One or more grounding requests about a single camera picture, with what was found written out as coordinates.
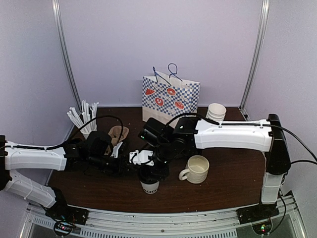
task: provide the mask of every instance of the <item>dark brown tabletop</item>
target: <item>dark brown tabletop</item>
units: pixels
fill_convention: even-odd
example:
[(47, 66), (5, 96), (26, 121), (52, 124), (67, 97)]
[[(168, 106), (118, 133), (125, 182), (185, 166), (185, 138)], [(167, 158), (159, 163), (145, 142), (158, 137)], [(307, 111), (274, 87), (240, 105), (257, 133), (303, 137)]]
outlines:
[[(198, 113), (206, 114), (206, 108)], [(142, 129), (142, 108), (99, 108), (98, 116), (120, 117), (130, 129), (124, 153), (140, 149), (144, 141), (137, 137)], [(238, 108), (227, 108), (225, 120), (243, 120)], [(98, 130), (108, 132), (118, 125), (115, 119), (100, 119)], [(265, 161), (261, 152), (247, 149), (212, 148), (203, 151), (210, 168), (202, 184), (178, 180), (186, 160), (170, 163), (170, 176), (160, 182), (158, 192), (143, 192), (136, 174), (113, 178), (97, 169), (81, 171), (54, 171), (49, 186), (62, 190), (70, 205), (137, 213), (174, 213), (211, 211), (256, 204), (264, 176)]]

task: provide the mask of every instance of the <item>checkered paper bag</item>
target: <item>checkered paper bag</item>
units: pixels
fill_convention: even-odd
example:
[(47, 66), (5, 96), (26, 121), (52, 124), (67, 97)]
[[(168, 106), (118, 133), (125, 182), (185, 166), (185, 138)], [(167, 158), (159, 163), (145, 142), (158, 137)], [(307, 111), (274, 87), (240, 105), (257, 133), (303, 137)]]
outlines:
[(161, 72), (156, 76), (143, 77), (142, 114), (143, 121), (155, 118), (167, 123), (181, 113), (196, 113), (200, 92), (200, 83), (170, 77)]

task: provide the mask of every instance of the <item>mug handle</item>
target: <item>mug handle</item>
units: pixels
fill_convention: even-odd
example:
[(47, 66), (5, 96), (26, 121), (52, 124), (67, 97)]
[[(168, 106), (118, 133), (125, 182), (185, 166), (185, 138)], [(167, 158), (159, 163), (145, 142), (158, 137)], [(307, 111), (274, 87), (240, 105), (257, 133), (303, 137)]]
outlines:
[(180, 173), (179, 173), (179, 176), (178, 176), (178, 179), (183, 181), (185, 179), (187, 179), (187, 176), (184, 176), (186, 173), (189, 172), (189, 169), (185, 169), (185, 170), (182, 170)]

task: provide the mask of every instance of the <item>bag handle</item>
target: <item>bag handle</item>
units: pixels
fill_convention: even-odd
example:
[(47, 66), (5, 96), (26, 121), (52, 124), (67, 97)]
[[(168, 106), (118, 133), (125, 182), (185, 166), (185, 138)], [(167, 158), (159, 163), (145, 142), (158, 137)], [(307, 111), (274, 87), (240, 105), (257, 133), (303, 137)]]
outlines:
[(168, 83), (170, 86), (172, 86), (165, 78), (163, 78), (162, 76), (160, 76), (160, 75), (156, 72), (154, 66), (153, 66), (153, 71), (154, 71), (154, 76), (155, 76), (155, 78), (157, 79), (157, 83), (159, 82), (159, 81), (158, 81), (158, 76), (159, 76), (159, 77), (162, 78), (166, 83)]
[[(170, 65), (174, 65), (176, 67), (176, 72), (173, 73), (172, 70), (170, 70)], [(175, 63), (170, 63), (168, 66), (167, 66), (167, 69), (168, 71), (170, 72), (170, 75), (169, 75), (169, 78), (173, 75), (175, 78), (178, 78), (181, 82), (183, 82), (183, 80), (181, 80), (178, 76), (177, 76), (177, 71), (178, 71), (178, 68), (177, 68), (177, 65)]]

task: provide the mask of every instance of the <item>blue and white checkered pattern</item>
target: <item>blue and white checkered pattern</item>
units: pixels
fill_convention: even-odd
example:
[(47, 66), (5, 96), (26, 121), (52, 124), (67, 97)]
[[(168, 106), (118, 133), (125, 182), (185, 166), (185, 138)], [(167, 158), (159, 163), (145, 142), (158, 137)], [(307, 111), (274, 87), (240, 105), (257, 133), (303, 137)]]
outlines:
[[(169, 116), (176, 116), (181, 113), (196, 112), (198, 107), (198, 99), (200, 92), (200, 83), (187, 84), (189, 88), (172, 87), (163, 83), (157, 83), (147, 77), (143, 77), (142, 84), (142, 107), (157, 110)], [(167, 93), (168, 88), (176, 91), (175, 96)], [(147, 89), (155, 90), (151, 95), (145, 95)], [(155, 102), (155, 98), (163, 100), (163, 105), (159, 106)], [(175, 106), (175, 102), (184, 104), (184, 109)]]

